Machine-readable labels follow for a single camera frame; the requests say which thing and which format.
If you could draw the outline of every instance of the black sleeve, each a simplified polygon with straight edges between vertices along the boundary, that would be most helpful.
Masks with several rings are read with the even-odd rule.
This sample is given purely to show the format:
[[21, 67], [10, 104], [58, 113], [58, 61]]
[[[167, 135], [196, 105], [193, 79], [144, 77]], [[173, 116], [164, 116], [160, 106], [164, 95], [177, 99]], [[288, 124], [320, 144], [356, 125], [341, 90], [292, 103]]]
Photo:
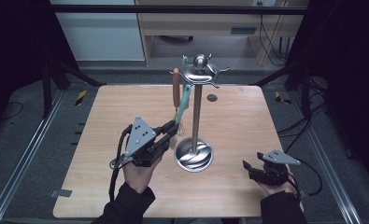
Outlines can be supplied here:
[[142, 194], [138, 194], [124, 183], [120, 187], [116, 200], [106, 204], [103, 215], [92, 224], [141, 224], [144, 213], [154, 200], [154, 193], [149, 187]]
[[263, 224], [307, 223], [298, 200], [293, 193], [281, 191], [261, 200]]

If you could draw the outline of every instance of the white cabinet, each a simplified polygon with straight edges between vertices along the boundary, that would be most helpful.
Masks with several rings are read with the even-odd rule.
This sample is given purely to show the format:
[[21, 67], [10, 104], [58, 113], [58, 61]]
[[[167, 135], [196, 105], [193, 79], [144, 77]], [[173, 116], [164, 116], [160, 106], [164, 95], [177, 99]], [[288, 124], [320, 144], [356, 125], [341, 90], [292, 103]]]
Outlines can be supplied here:
[[[133, 0], [50, 0], [53, 5], [134, 5]], [[77, 61], [144, 61], [134, 13], [56, 13]]]

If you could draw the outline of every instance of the table surface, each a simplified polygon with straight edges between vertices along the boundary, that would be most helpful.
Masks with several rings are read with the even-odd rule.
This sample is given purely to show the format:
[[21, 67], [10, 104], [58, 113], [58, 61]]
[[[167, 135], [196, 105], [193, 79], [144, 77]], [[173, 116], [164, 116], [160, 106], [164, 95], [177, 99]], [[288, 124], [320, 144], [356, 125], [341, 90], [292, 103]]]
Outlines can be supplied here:
[[[215, 94], [216, 102], [206, 97]], [[184, 112], [185, 133], [192, 137], [192, 104]], [[108, 203], [108, 187], [121, 132], [135, 116], [150, 127], [175, 116], [172, 86], [103, 86], [78, 143], [62, 189], [70, 197], [58, 197], [56, 217], [99, 217]], [[181, 169], [169, 149], [155, 169], [149, 186], [155, 202], [144, 217], [259, 217], [263, 190], [248, 178], [242, 160], [262, 169], [256, 152], [281, 148], [274, 123], [259, 87], [203, 87], [199, 137], [214, 149], [210, 167], [200, 173]], [[123, 183], [118, 176], [116, 193]]]

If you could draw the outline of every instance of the metal rail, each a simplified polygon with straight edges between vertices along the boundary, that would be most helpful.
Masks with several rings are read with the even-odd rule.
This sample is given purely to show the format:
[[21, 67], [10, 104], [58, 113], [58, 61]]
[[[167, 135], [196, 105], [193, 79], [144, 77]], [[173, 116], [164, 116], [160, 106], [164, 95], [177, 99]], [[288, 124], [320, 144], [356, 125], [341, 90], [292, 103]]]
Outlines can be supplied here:
[[29, 5], [26, 10], [53, 10], [70, 13], [174, 13], [174, 14], [245, 14], [309, 15], [328, 13], [307, 7], [226, 7], [226, 6], [120, 6], [120, 5]]
[[0, 194], [0, 221], [3, 218], [4, 213], [9, 206], [13, 196], [15, 195], [16, 190], [19, 187], [19, 184], [24, 178], [28, 167], [30, 166], [31, 161], [33, 160], [34, 155], [36, 154], [39, 145], [41, 144], [45, 133], [47, 132], [50, 124], [55, 117], [56, 111], [59, 108], [60, 102], [62, 101], [64, 96], [64, 91], [58, 91], [55, 99], [53, 101], [53, 107], [49, 113], [49, 115], [41, 120], [35, 134], [21, 156], [21, 160], [15, 168], [15, 171], [12, 173], [12, 176], [8, 180], [6, 186]]
[[[289, 95], [293, 100], [295, 108], [297, 109], [298, 114], [301, 118], [304, 117], [301, 107], [300, 100], [298, 99], [296, 94], [290, 93]], [[323, 145], [321, 144], [318, 136], [315, 133], [315, 130], [312, 126], [306, 131], [309, 142], [313, 146], [312, 149], [315, 153], [315, 157], [319, 162], [320, 168], [325, 174], [325, 178], [330, 186], [333, 196], [338, 204], [339, 209], [341, 210], [342, 216], [344, 217], [347, 224], [361, 224], [362, 221], [350, 200], [347, 191], [345, 190], [344, 185], [342, 184], [338, 174], [336, 173], [332, 163], [330, 162], [328, 156], [326, 155]]]

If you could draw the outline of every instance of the black curtain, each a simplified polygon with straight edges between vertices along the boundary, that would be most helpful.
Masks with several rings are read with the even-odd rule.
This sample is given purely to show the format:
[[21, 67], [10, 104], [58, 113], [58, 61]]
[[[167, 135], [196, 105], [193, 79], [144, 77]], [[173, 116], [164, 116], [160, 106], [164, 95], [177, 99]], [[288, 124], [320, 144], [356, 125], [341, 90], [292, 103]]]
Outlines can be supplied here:
[[[0, 0], [0, 115], [16, 89], [42, 78], [46, 62], [58, 59], [78, 69], [63, 30], [52, 10], [29, 11], [26, 6], [49, 6], [48, 0]], [[59, 68], [51, 76], [60, 88], [68, 80]]]
[[[311, 1], [312, 7], [334, 6], [328, 1]], [[311, 38], [326, 17], [306, 16], [292, 46], [289, 63]], [[326, 101], [348, 151], [360, 159], [369, 172], [369, 0], [342, 0], [323, 26], [314, 48], [306, 54], [312, 76], [328, 82]], [[304, 70], [291, 74], [301, 82]]]

